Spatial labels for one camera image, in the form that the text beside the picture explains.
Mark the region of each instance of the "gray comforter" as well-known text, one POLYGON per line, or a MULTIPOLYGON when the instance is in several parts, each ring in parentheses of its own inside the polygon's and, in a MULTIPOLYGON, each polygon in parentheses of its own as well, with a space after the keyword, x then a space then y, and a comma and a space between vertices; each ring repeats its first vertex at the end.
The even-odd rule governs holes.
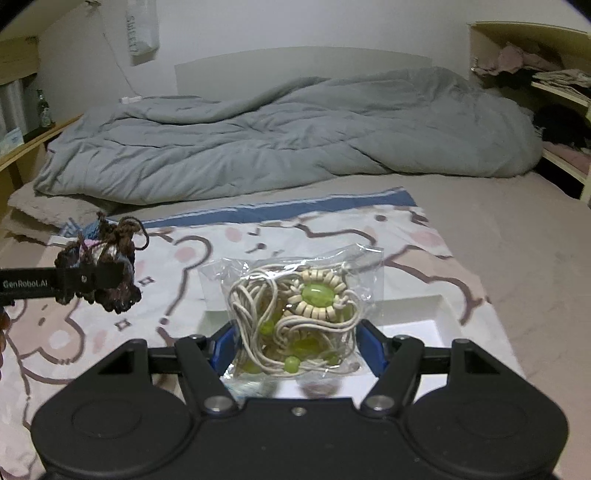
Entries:
POLYGON ((298 79, 258 97, 146 98, 90 110, 50 145, 35 188, 134 205, 349 174, 510 177, 541 140, 511 100, 441 68, 298 79))

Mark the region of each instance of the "pink cloth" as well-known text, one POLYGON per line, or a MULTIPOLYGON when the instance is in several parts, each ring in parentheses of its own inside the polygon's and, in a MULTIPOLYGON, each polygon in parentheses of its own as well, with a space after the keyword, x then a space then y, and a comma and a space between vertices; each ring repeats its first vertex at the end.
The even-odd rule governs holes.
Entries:
POLYGON ((501 50, 497 59, 475 68, 475 73, 478 75, 497 76, 501 72, 515 73, 518 70, 527 67, 533 70, 541 70, 543 72, 562 70, 560 65, 544 60, 535 53, 527 53, 523 49, 508 43, 507 46, 501 50))
POLYGON ((576 151, 566 145, 556 145, 550 142, 544 142, 544 148, 554 155, 570 163, 574 168, 581 171, 584 175, 589 173, 591 165, 591 156, 583 152, 576 151))

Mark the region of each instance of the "pillow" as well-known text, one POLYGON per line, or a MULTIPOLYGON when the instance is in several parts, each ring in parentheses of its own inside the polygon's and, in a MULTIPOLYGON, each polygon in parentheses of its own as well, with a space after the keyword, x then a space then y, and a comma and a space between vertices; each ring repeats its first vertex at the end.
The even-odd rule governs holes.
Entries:
POLYGON ((88 225, 96 220, 96 212, 111 215, 118 204, 84 195, 49 196, 36 192, 33 183, 29 182, 10 195, 8 206, 60 229, 69 222, 88 225))

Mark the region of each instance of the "mattress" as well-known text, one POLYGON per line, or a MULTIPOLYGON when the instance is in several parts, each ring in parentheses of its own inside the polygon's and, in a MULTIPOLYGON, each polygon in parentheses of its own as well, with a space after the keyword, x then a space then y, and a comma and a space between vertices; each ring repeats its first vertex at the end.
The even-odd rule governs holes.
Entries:
MULTIPOLYGON (((459 262, 477 274, 527 378, 554 399, 571 424, 561 460, 565 478, 587 478, 591 443, 591 210, 535 173, 513 179, 351 176, 290 190, 135 209, 149 221, 244 203, 373 193, 405 187, 459 262)), ((3 267, 36 265, 43 247, 0 252, 3 267)))

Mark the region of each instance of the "blue stripe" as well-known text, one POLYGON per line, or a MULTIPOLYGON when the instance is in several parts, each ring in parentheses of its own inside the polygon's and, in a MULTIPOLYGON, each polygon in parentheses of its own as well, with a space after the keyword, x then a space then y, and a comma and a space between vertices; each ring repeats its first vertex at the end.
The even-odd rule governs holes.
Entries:
POLYGON ((406 190, 398 188, 367 195, 331 195, 322 199, 291 200, 289 202, 201 210, 157 220, 147 220, 143 223, 146 228, 196 226, 211 223, 259 223, 269 220, 286 220, 309 212, 339 212, 371 205, 417 206, 406 190))

